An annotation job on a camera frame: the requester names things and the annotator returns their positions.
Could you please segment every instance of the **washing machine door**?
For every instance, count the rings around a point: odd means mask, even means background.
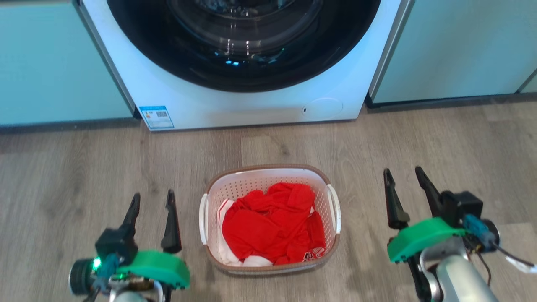
[[[285,88],[332,67],[369,29],[380,0],[108,0],[146,57],[205,87]]]

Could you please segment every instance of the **clothes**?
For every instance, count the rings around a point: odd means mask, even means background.
[[[244,262],[240,261],[235,254],[229,248],[229,245],[225,241],[222,235],[222,223],[226,212],[231,208],[235,202],[231,199],[226,199],[218,208],[218,252],[220,253],[220,258],[222,263],[232,267],[268,267],[272,265],[268,259],[265,259],[261,256],[249,256],[244,259]]]
[[[235,203],[233,200],[226,199],[218,208],[218,252],[220,253],[223,264],[230,265],[232,267],[240,267],[242,266],[242,262],[240,262],[237,256],[233,254],[222,235],[222,223],[224,222],[224,217],[233,203]]]
[[[222,236],[239,260],[253,255],[281,265],[319,258],[326,245],[314,201],[303,184],[278,183],[266,194],[252,191],[229,208]]]

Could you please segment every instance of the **washing machine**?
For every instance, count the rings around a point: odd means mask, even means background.
[[[355,119],[400,3],[80,0],[151,131]]]

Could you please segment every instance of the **cabinet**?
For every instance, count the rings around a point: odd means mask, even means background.
[[[0,2],[0,44],[0,126],[133,116],[73,2]]]
[[[374,105],[513,94],[537,68],[537,1],[411,2]]]

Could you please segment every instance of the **basket rim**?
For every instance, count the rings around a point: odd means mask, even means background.
[[[307,165],[307,164],[262,164],[257,166],[248,166],[243,167],[239,169],[233,169],[228,170],[225,172],[222,172],[218,175],[216,175],[207,185],[207,189],[205,191],[206,194],[209,194],[209,191],[211,190],[212,186],[218,181],[220,178],[235,174],[238,172],[246,172],[246,171],[255,171],[255,170],[267,170],[267,169],[305,169],[310,170],[316,174],[318,174],[322,180],[325,182],[326,185],[330,184],[330,180],[328,177],[319,169]],[[336,234],[334,237],[334,243],[332,244],[332,247],[326,251],[326,253],[319,259],[311,260],[311,261],[305,261],[305,262],[298,262],[298,263],[292,263],[292,264],[285,264],[285,265],[273,265],[269,267],[232,267],[230,265],[225,265],[219,262],[211,253],[211,250],[209,250],[209,245],[205,245],[205,252],[207,253],[207,256],[209,257],[209,260],[220,270],[228,271],[228,272],[272,272],[274,274],[278,274],[279,271],[286,271],[290,269],[299,269],[301,267],[310,267],[310,266],[318,266],[326,261],[332,256],[332,254],[336,251],[336,248],[339,245],[339,235]]]
[[[216,175],[207,184],[207,187],[205,189],[205,193],[209,194],[209,191],[211,190],[213,185],[220,178],[223,178],[224,176],[228,176],[228,175],[235,174],[235,173],[238,173],[238,172],[247,172],[247,171],[255,171],[255,170],[269,170],[269,169],[304,169],[304,170],[310,170],[310,171],[318,174],[322,178],[322,180],[324,180],[326,185],[330,184],[330,180],[328,179],[328,177],[322,171],[320,171],[319,169],[317,169],[317,168],[315,168],[313,166],[307,165],[307,164],[261,164],[261,165],[257,165],[257,166],[248,166],[248,167],[243,167],[243,168],[239,168],[239,169],[228,170],[228,171],[225,171],[225,172],[222,172],[222,173]]]

